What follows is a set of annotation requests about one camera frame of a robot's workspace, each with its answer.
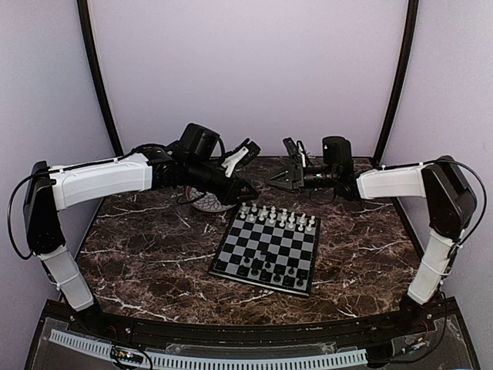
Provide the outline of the black white chess board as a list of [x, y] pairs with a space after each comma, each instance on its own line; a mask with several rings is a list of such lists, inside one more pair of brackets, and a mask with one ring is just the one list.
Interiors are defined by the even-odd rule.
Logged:
[[209, 273], [306, 298], [314, 278], [319, 235], [319, 217], [242, 203]]

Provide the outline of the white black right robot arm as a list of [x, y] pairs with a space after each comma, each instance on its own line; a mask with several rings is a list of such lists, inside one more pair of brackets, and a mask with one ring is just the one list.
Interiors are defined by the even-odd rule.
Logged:
[[452, 156], [364, 172], [357, 172], [353, 161], [323, 166], [292, 163], [268, 177], [267, 184], [290, 192], [331, 188], [345, 200], [425, 199], [430, 227], [428, 245], [407, 290], [412, 301], [423, 305], [431, 300], [451, 268], [478, 204], [463, 174], [465, 169]]

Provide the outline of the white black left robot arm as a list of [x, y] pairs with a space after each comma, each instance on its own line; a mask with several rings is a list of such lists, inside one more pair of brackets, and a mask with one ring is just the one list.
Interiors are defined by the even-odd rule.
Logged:
[[94, 308], [97, 300], [73, 254], [82, 246], [82, 235], [104, 198], [180, 186], [211, 193], [223, 205], [259, 196], [247, 180], [215, 161], [186, 160], [155, 145], [93, 163], [49, 166], [39, 161], [25, 182], [23, 212], [29, 250], [92, 336], [106, 333], [109, 320]]

